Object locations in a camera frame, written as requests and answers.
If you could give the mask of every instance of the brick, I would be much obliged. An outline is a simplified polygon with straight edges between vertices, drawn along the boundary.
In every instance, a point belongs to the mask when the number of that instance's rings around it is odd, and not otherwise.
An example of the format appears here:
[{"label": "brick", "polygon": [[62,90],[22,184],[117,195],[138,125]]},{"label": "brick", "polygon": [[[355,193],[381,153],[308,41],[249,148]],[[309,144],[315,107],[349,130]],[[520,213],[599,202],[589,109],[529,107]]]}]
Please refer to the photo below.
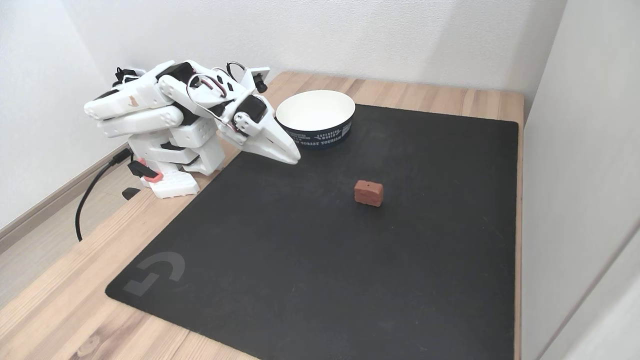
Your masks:
[{"label": "brick", "polygon": [[362,204],[380,206],[382,205],[383,187],[382,184],[370,181],[358,180],[353,188],[355,200]]}]

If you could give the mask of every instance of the black mouse pad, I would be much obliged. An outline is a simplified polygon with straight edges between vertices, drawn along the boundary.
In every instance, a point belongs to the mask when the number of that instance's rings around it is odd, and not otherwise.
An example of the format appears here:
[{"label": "black mouse pad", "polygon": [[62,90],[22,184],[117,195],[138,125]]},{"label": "black mouse pad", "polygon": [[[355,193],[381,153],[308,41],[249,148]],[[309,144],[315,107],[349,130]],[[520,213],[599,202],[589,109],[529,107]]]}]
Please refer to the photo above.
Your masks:
[{"label": "black mouse pad", "polygon": [[512,359],[517,152],[515,122],[358,105],[295,166],[240,154],[106,293],[262,360]]}]

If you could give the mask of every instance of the wooden tabletop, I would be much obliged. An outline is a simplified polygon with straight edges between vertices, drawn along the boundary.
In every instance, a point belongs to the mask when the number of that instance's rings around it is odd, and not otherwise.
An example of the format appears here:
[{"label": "wooden tabletop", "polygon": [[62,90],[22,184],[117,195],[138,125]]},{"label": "wooden tabletop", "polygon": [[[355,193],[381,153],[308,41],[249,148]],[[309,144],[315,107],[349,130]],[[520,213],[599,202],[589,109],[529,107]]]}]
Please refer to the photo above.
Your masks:
[{"label": "wooden tabletop", "polygon": [[[274,108],[299,92],[344,92],[358,104],[517,122],[514,358],[520,353],[522,125],[513,92],[284,72],[265,93]],[[237,154],[225,147],[227,163]],[[201,186],[214,178],[197,176]],[[254,359],[238,350],[107,298],[107,284],[193,196],[157,199],[142,190],[0,310],[0,359]]]}]

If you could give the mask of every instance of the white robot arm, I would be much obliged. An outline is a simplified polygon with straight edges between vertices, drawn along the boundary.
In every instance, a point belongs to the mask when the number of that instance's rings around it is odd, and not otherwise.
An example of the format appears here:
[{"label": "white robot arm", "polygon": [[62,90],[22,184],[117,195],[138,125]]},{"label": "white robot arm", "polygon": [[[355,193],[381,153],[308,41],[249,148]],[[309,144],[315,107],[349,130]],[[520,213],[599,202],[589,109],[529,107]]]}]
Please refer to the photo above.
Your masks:
[{"label": "white robot arm", "polygon": [[188,60],[162,63],[145,72],[118,68],[113,88],[84,106],[107,137],[130,135],[138,160],[129,168],[160,198],[197,193],[193,176],[220,169],[225,158],[218,134],[242,151],[288,164],[300,159],[266,91],[269,68],[245,69],[240,82],[221,68]]}]

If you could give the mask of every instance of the wire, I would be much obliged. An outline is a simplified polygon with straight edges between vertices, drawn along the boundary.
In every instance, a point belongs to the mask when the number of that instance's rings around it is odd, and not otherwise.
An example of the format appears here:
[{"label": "wire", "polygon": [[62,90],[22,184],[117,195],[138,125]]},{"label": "wire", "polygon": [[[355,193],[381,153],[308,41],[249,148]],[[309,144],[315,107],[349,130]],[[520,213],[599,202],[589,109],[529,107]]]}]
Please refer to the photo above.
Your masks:
[{"label": "wire", "polygon": [[[218,80],[215,80],[214,78],[212,78],[212,77],[210,77],[210,76],[208,76],[208,75],[205,75],[205,74],[193,74],[193,76],[191,76],[191,77],[189,78],[189,81],[187,81],[187,96],[189,97],[189,100],[193,101],[193,103],[194,103],[194,104],[196,104],[199,108],[203,109],[203,110],[204,110],[204,111],[206,111],[208,114],[210,114],[211,116],[213,116],[213,118],[214,118],[214,119],[216,119],[217,121],[220,121],[222,124],[224,124],[224,125],[228,126],[229,128],[231,128],[231,130],[233,130],[233,131],[237,131],[237,130],[234,128],[234,126],[233,126],[232,124],[229,124],[228,122],[224,122],[224,121],[223,121],[219,116],[217,116],[213,111],[211,111],[211,110],[207,109],[206,107],[204,107],[204,106],[200,105],[200,103],[199,103],[199,102],[197,102],[197,101],[193,100],[193,98],[191,97],[191,92],[189,92],[189,90],[191,90],[191,86],[190,86],[190,84],[191,84],[191,82],[193,81],[193,79],[195,79],[195,78],[200,79],[200,76],[203,76],[203,77],[205,77],[205,78],[207,78],[207,79],[209,79],[209,80],[213,81],[213,82],[216,84],[216,86],[218,86],[218,88],[220,88],[220,90],[222,90],[222,96],[221,96],[221,97],[227,97],[227,91],[225,90],[225,88],[224,88],[224,87],[222,87],[222,85],[220,85],[220,84],[218,83]],[[206,81],[202,81],[202,80],[200,80],[200,81],[201,81],[203,84],[207,85],[207,87],[208,87],[208,88],[213,89],[213,86],[211,86],[211,84],[209,84],[208,82],[206,82]]]},{"label": "wire", "polygon": [[84,202],[86,201],[86,198],[89,197],[89,193],[91,193],[93,187],[98,183],[98,180],[100,180],[104,173],[106,173],[107,170],[109,170],[112,166],[113,165],[111,163],[108,163],[104,168],[102,168],[102,170],[100,170],[100,172],[93,178],[93,181],[91,182],[91,184],[89,184],[89,187],[84,192],[84,196],[82,196],[80,204],[78,204],[78,209],[76,210],[76,236],[78,237],[78,241],[82,241],[82,234],[80,232],[80,212],[82,211]]},{"label": "wire", "polygon": [[242,65],[241,63],[235,62],[235,61],[230,61],[227,63],[227,74],[235,81],[237,82],[236,78],[234,78],[234,75],[231,73],[231,65],[237,65],[240,67],[240,69],[242,70],[246,70],[246,67],[244,67],[244,65]]},{"label": "wire", "polygon": [[98,174],[93,178],[91,184],[89,184],[89,187],[84,192],[84,195],[80,200],[80,204],[78,204],[78,209],[76,210],[76,236],[78,237],[78,241],[82,241],[82,233],[80,232],[80,212],[82,212],[82,207],[84,206],[86,198],[89,197],[89,194],[91,193],[91,190],[93,190],[93,187],[98,183],[98,180],[100,180],[100,178],[107,172],[107,170],[109,170],[109,168],[125,161],[129,156],[133,160],[133,151],[131,151],[128,147],[120,150],[111,158],[111,160],[109,160],[109,163],[104,168],[102,168],[100,172],[98,172]]}]

